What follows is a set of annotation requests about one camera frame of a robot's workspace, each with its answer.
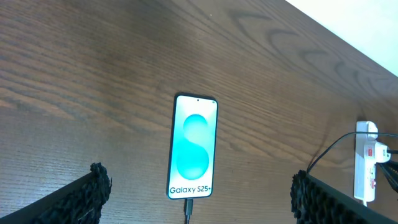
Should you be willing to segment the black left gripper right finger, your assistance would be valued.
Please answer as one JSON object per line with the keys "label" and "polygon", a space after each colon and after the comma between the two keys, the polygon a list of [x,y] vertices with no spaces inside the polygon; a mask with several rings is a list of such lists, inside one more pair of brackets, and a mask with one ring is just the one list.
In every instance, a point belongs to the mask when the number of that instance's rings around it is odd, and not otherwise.
{"label": "black left gripper right finger", "polygon": [[304,170],[292,177],[290,196],[299,224],[397,224]]}

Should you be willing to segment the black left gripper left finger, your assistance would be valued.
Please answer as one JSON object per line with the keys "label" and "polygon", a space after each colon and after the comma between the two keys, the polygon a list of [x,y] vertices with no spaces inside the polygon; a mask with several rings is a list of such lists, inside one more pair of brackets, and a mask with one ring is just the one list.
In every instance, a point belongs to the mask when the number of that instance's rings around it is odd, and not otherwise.
{"label": "black left gripper left finger", "polygon": [[98,224],[103,205],[109,200],[112,179],[100,163],[90,173],[44,198],[1,218],[9,224]]}

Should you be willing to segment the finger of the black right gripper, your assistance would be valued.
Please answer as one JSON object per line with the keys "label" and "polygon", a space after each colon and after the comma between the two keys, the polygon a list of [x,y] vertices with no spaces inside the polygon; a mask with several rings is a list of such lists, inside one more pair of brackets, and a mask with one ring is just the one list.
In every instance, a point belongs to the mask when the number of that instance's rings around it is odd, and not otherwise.
{"label": "finger of the black right gripper", "polygon": [[398,192],[398,165],[396,161],[388,161],[386,163],[379,163],[379,167],[387,179],[391,188]]}

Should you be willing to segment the blue screen Galaxy smartphone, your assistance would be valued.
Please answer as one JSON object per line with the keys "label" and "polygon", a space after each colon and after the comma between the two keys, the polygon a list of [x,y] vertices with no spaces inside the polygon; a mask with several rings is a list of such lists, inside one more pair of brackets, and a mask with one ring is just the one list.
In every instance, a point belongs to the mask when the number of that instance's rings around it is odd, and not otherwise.
{"label": "blue screen Galaxy smartphone", "polygon": [[219,104],[212,96],[174,97],[166,195],[172,200],[213,193]]}

